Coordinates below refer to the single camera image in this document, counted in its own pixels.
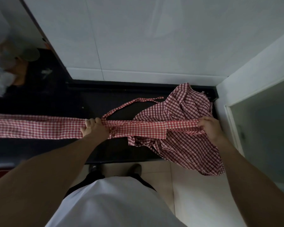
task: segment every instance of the black pants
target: black pants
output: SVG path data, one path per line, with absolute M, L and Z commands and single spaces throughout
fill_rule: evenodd
M 144 186 L 147 186 L 147 187 L 149 187 L 149 188 L 155 190 L 150 184 L 148 184 L 147 182 L 145 182 L 145 181 L 140 177 L 140 175 L 138 175 L 138 174 L 132 174 L 132 175 L 129 175 L 129 176 L 132 177 L 132 178 L 134 178 L 134 179 L 137 179 L 137 180 L 138 180 L 140 183 L 142 183 Z M 77 184 L 77 185 L 71 187 L 71 188 L 66 192 L 66 195 L 64 196 L 64 198 L 65 198 L 66 196 L 68 196 L 69 194 L 71 194 L 72 192 L 74 192 L 75 190 L 77 190 L 77 189 L 79 189 L 79 188 L 81 188 L 81 187 L 87 186 L 87 185 L 93 183 L 94 181 L 99 180 L 99 179 L 103 179 L 103 178 L 105 178 L 105 176 L 102 175 L 102 173 L 101 173 L 100 171 L 98 171 L 98 170 L 95 170 L 95 171 L 90 172 L 82 182 L 80 182 L 79 184 Z

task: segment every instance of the black shoe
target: black shoe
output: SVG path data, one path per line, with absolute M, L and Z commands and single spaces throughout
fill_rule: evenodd
M 132 174 L 138 174 L 139 176 L 141 176 L 142 174 L 142 166 L 140 164 L 133 164 L 129 170 L 127 171 L 127 176 L 130 176 Z
M 93 172 L 93 171 L 100 171 L 102 173 L 102 165 L 101 164 L 90 164 L 88 167 L 88 172 Z

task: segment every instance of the apron strap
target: apron strap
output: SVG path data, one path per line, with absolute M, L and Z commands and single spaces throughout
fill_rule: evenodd
M 159 103 L 158 101 L 155 101 L 155 99 L 164 99 L 163 96 L 157 97 L 157 98 L 150 98 L 150 99 L 145 99 L 145 98 L 137 98 L 137 99 L 133 99 L 132 101 L 129 101 L 125 104 L 122 104 L 120 107 L 117 107 L 111 111 L 109 111 L 108 113 L 106 113 L 105 115 L 102 116 L 102 119 L 106 119 L 107 117 L 109 117 L 110 115 L 112 115 L 115 111 L 120 110 L 123 107 L 126 107 L 134 102 L 146 102 L 146 101 L 152 101 L 155 103 Z

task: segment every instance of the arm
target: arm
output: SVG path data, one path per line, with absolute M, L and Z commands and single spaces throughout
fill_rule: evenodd
M 284 226 L 284 193 L 231 144 L 219 121 L 203 117 L 209 140 L 220 152 L 231 194 L 247 226 Z
M 109 131 L 101 120 L 85 121 L 83 138 L 35 156 L 0 178 L 0 226 L 45 226 L 84 163 Z

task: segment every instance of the black countertop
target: black countertop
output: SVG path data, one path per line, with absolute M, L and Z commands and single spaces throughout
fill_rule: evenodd
M 95 118 L 135 98 L 166 98 L 176 87 L 167 84 L 70 80 L 51 51 L 41 49 L 40 53 L 40 59 L 28 66 L 25 84 L 21 87 L 9 87 L 5 96 L 0 98 L 1 114 Z M 42 73 L 43 70 L 52 72 L 46 75 Z M 217 97 L 215 87 L 192 87 L 196 91 L 204 91 L 212 102 Z M 108 119 L 132 120 L 140 111 L 152 105 L 152 102 L 136 102 L 117 111 Z M 22 160 L 74 141 L 0 139 L 0 168 L 14 167 Z M 159 159 L 161 158 L 147 147 L 129 146 L 127 137 L 124 137 L 106 140 L 100 144 L 86 164 Z

